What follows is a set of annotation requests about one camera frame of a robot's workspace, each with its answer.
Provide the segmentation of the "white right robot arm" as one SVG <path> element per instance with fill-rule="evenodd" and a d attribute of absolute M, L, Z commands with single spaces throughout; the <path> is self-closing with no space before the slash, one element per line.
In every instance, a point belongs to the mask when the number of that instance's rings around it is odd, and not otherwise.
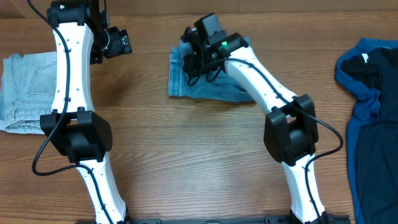
<path fill-rule="evenodd" d="M 290 190 L 290 214 L 298 223 L 325 223 L 326 210 L 317 187 L 313 162 L 318 142 L 315 106 L 308 95 L 297 96 L 259 61 L 240 34 L 222 29 L 187 27 L 181 41 L 191 48 L 183 56 L 188 85 L 211 72 L 235 79 L 261 107 L 265 117 L 264 144 L 283 167 Z"/>

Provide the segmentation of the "long blue denim jeans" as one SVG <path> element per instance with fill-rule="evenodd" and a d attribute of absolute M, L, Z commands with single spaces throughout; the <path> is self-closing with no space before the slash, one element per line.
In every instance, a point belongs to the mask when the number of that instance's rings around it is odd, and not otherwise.
<path fill-rule="evenodd" d="M 171 97 L 187 97 L 230 101 L 236 103 L 251 102 L 253 98 L 242 85 L 227 73 L 211 72 L 203 75 L 193 86 L 188 85 L 188 74 L 184 71 L 183 57 L 192 52 L 190 44 L 180 42 L 172 47 L 169 56 L 169 87 Z"/>

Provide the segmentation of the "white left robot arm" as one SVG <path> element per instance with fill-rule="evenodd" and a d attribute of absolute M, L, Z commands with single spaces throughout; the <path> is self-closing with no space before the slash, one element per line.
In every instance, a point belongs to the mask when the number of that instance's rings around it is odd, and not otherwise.
<path fill-rule="evenodd" d="M 40 117 L 46 135 L 85 182 L 95 223 L 130 223 L 110 164 L 111 125 L 95 113 L 90 67 L 106 58 L 132 53 L 126 30 L 110 27 L 98 1 L 52 1 L 44 21 L 57 45 L 57 84 L 50 114 Z"/>

